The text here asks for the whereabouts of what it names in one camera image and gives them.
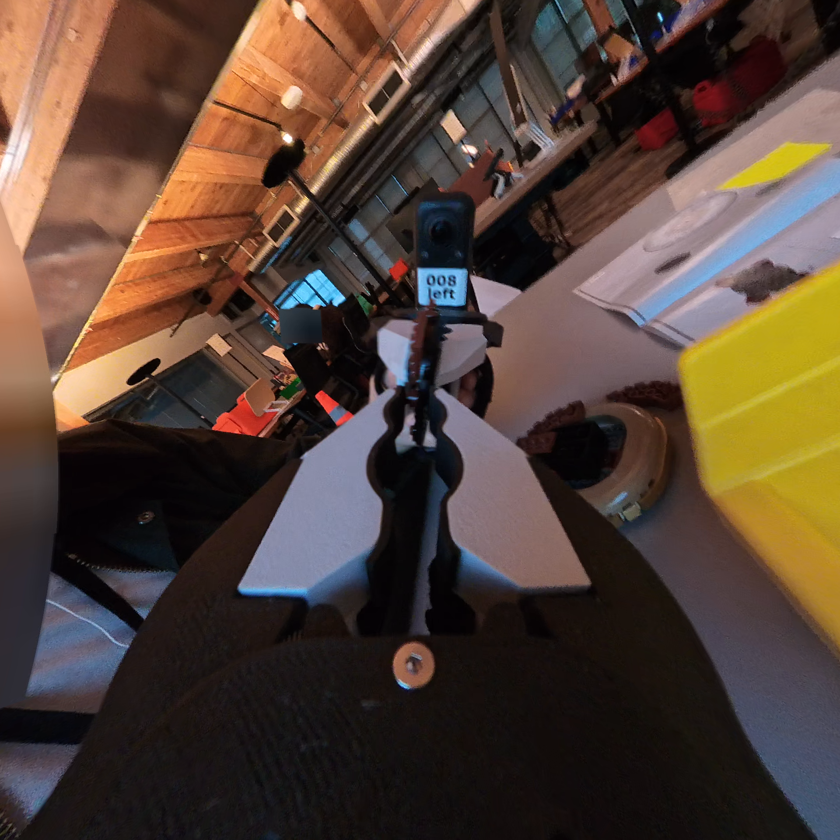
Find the instruction booklet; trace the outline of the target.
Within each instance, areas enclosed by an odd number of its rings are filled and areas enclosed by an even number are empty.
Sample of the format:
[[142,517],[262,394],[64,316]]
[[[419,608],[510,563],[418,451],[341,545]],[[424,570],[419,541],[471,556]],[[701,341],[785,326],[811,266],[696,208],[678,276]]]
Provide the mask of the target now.
[[[668,189],[661,225],[574,293],[686,347],[838,258],[839,94],[806,93]],[[784,142],[833,147],[784,179],[716,187]]]

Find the yellow sticky note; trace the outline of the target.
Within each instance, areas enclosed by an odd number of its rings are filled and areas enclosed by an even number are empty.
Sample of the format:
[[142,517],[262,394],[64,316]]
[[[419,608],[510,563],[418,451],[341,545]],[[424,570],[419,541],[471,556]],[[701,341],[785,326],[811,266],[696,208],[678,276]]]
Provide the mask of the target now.
[[717,186],[716,191],[733,191],[780,181],[826,154],[832,147],[832,143],[784,142]]

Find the tan brick pot base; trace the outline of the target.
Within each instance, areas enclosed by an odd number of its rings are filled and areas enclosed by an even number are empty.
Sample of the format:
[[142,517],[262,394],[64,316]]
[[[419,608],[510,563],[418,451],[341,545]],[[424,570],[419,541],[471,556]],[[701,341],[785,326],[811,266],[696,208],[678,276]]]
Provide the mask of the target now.
[[516,444],[621,528],[650,509],[669,482],[673,446],[652,410],[682,406],[678,384],[637,382],[600,404],[556,408]]

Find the orange traffic cone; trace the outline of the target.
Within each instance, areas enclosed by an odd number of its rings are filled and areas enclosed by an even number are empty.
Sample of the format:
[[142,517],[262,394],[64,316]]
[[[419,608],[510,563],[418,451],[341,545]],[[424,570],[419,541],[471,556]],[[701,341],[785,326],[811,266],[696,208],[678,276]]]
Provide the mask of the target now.
[[336,427],[341,427],[342,425],[348,423],[354,417],[354,415],[348,409],[340,405],[324,390],[319,391],[315,395],[315,399]]

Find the person's left hand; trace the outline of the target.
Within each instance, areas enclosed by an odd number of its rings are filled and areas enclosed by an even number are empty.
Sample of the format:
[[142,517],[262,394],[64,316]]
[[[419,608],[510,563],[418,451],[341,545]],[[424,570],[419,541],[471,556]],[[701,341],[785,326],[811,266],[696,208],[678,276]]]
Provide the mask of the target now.
[[473,414],[485,418],[490,405],[495,382],[490,361],[469,371],[460,378],[457,398]]

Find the red storage bin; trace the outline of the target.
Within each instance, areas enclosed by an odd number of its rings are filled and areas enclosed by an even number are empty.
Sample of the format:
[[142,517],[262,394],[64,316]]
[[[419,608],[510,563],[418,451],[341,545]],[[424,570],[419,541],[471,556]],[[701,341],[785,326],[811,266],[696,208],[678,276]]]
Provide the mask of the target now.
[[773,89],[786,73],[786,64],[777,41],[756,37],[738,52],[728,69],[736,97],[744,103],[754,102]]
[[642,151],[657,151],[672,141],[678,133],[677,121],[668,108],[634,130],[639,148]]
[[695,86],[692,106],[701,127],[705,129],[733,119],[739,110],[739,100],[725,78],[715,77]]

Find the yellow plastic bin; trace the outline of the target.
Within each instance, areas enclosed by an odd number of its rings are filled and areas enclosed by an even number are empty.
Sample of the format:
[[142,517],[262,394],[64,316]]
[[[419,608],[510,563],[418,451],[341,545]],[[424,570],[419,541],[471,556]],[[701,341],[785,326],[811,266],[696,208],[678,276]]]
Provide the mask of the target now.
[[679,358],[700,483],[787,598],[839,648],[839,265]]

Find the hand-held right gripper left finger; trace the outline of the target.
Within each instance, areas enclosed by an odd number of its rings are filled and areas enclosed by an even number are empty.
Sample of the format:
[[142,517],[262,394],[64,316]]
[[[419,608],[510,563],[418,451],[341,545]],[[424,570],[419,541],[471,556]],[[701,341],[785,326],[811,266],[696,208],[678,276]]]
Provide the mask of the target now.
[[362,635],[408,632],[427,455],[397,451],[407,408],[402,387],[388,390],[302,457],[239,594],[331,605]]

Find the round brown brick plate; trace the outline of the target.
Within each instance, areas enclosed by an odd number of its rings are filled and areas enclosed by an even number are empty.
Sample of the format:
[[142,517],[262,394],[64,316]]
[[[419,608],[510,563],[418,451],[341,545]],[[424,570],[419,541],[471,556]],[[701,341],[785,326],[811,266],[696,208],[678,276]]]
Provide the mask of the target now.
[[436,390],[438,368],[444,344],[450,333],[442,312],[430,304],[420,308],[414,322],[407,362],[407,381],[403,391],[403,422],[414,446],[430,449],[430,406]]

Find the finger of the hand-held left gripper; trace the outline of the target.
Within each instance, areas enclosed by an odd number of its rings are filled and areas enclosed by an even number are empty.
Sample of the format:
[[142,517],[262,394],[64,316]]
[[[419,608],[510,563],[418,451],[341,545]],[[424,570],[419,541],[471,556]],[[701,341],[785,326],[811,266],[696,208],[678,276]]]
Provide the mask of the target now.
[[375,390],[406,385],[410,380],[414,333],[417,323],[411,319],[388,319],[376,334],[379,363],[375,371]]
[[487,339],[479,324],[451,324],[440,345],[436,387],[447,387],[483,364]]

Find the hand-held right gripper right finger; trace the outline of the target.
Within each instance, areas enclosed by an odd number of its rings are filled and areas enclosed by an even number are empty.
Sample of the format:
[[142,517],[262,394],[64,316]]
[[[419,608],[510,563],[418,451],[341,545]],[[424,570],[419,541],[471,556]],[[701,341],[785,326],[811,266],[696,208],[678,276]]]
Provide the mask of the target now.
[[501,603],[592,581],[525,454],[446,390],[425,510],[425,633],[469,635]]

